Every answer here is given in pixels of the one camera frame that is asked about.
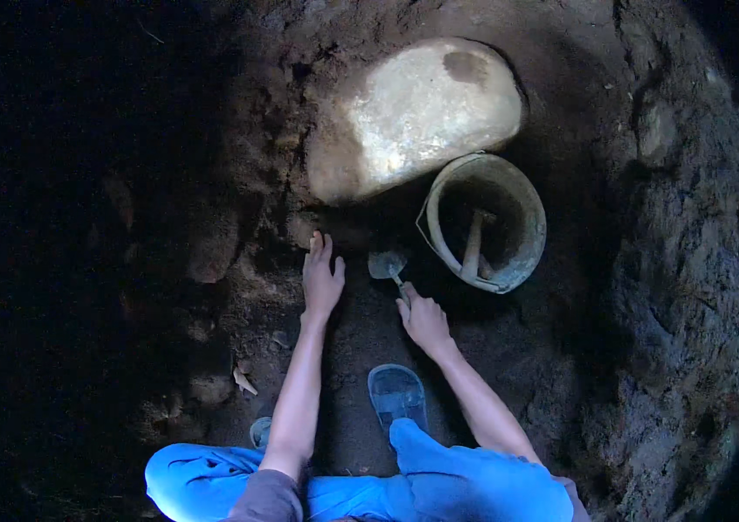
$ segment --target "trowel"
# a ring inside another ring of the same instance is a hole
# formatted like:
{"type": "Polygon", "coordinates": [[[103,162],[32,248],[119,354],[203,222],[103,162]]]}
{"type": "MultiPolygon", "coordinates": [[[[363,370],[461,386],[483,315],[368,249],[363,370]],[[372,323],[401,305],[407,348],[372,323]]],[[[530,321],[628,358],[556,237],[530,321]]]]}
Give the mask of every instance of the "trowel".
{"type": "Polygon", "coordinates": [[[369,252],[367,265],[369,266],[369,276],[373,279],[392,279],[398,285],[398,293],[404,300],[407,308],[410,308],[410,298],[405,292],[405,284],[398,277],[398,274],[405,268],[407,258],[403,254],[396,251],[386,252],[369,252]]]}

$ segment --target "hand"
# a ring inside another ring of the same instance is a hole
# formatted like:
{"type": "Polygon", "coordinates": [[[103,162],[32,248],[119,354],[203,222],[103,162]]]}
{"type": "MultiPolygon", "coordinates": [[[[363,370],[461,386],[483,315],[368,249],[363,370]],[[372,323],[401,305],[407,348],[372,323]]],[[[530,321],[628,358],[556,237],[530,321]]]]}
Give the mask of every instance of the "hand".
{"type": "Polygon", "coordinates": [[[458,355],[456,343],[450,337],[448,315],[433,299],[419,296],[412,283],[405,283],[405,293],[410,298],[409,308],[402,299],[395,302],[410,338],[437,363],[458,355]]]}
{"type": "Polygon", "coordinates": [[[306,254],[302,265],[302,290],[306,297],[306,312],[303,314],[311,321],[325,322],[343,291],[346,263],[343,257],[334,261],[334,274],[329,268],[332,260],[332,236],[325,238],[320,231],[314,231],[311,240],[311,252],[306,254]]]}

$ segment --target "right hand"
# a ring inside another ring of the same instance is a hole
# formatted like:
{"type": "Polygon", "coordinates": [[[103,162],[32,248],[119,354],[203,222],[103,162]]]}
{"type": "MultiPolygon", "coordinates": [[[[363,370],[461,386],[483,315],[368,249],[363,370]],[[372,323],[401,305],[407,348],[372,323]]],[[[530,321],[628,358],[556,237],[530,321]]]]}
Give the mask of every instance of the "right hand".
{"type": "Polygon", "coordinates": [[[434,361],[458,354],[456,343],[450,337],[448,315],[432,298],[419,296],[412,283],[406,282],[404,289],[410,298],[409,308],[402,299],[395,302],[410,338],[434,361]]]}

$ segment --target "metal bucket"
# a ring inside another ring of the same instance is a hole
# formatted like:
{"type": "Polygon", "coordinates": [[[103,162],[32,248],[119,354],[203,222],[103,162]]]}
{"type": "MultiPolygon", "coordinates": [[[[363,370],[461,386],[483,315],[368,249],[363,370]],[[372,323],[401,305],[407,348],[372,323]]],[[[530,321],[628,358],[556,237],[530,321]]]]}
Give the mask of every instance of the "metal bucket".
{"type": "Polygon", "coordinates": [[[416,225],[428,245],[457,277],[497,294],[512,291],[531,275],[546,243],[546,215],[535,187],[510,162],[484,152],[451,161],[438,173],[416,225]],[[443,199],[454,200],[454,206],[440,204],[443,199]],[[493,245],[498,251],[492,250],[492,259],[488,260],[493,269],[488,277],[478,275],[466,280],[461,277],[462,264],[448,246],[442,230],[442,221],[445,228],[450,228],[459,219],[443,220],[440,211],[451,214],[462,208],[473,214],[474,205],[494,214],[501,227],[499,231],[483,231],[484,245],[489,242],[489,235],[499,232],[500,238],[493,245]],[[425,214],[429,237],[419,224],[425,214]]]}

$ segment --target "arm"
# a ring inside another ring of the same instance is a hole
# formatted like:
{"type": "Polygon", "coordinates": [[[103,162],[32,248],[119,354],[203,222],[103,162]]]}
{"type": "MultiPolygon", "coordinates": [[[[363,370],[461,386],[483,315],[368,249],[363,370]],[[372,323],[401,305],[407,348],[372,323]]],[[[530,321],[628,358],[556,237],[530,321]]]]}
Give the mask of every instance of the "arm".
{"type": "Polygon", "coordinates": [[[291,356],[271,421],[268,448],[259,469],[275,469],[299,481],[302,468],[314,451],[320,410],[320,362],[326,322],[343,291],[345,264],[335,260],[329,268],[332,238],[315,231],[311,252],[302,266],[306,310],[300,317],[300,336],[291,356]]]}
{"type": "Polygon", "coordinates": [[[396,303],[407,334],[442,370],[477,443],[483,448],[523,456],[541,464],[515,416],[462,357],[450,337],[447,316],[439,305],[433,299],[419,296],[410,283],[405,285],[405,291],[410,298],[410,308],[401,299],[396,303]]]}

